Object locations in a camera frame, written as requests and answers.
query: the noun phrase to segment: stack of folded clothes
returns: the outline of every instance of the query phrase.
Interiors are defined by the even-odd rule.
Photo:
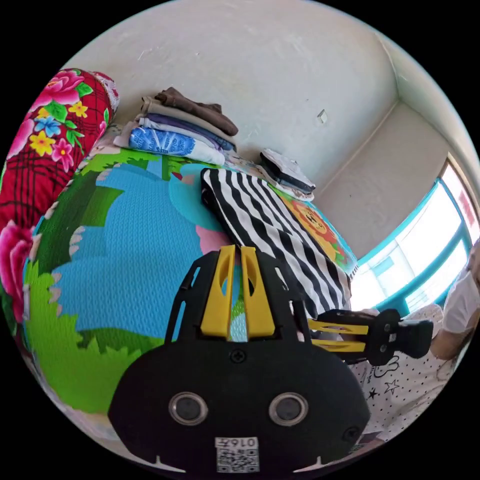
[[[217,103],[195,102],[170,87],[154,98],[143,97],[141,113],[125,125],[113,143],[223,165],[225,152],[237,151],[233,136],[238,131]]]
[[[260,152],[258,169],[276,189],[289,195],[292,190],[300,191],[305,196],[303,200],[311,202],[314,199],[315,184],[304,175],[295,160],[266,148]]]

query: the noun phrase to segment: black and white striped cloth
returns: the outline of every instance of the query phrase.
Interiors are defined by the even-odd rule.
[[[309,318],[348,307],[347,274],[327,257],[266,181],[224,168],[205,168],[201,184],[203,202],[236,245],[256,247],[290,266]]]

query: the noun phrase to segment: play mat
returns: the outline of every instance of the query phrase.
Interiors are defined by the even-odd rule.
[[[115,388],[133,361],[163,344],[192,262],[232,242],[201,201],[200,172],[211,164],[113,146],[120,131],[109,127],[32,232],[22,328],[30,369],[54,403],[85,433],[129,457],[107,418]],[[224,168],[256,170],[236,155]],[[275,191],[352,275],[356,259],[322,213]],[[247,339],[242,290],[237,259],[233,342]]]

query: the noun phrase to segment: red floral blanket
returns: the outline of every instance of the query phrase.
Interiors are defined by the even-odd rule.
[[[103,135],[118,103],[115,83],[105,74],[61,70],[13,139],[0,180],[0,294],[20,345],[23,266],[34,243],[34,227]]]

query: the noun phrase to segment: window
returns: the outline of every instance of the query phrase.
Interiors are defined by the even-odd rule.
[[[479,237],[473,204],[447,162],[417,209],[360,260],[351,283],[352,310],[396,308],[405,316],[441,304]]]

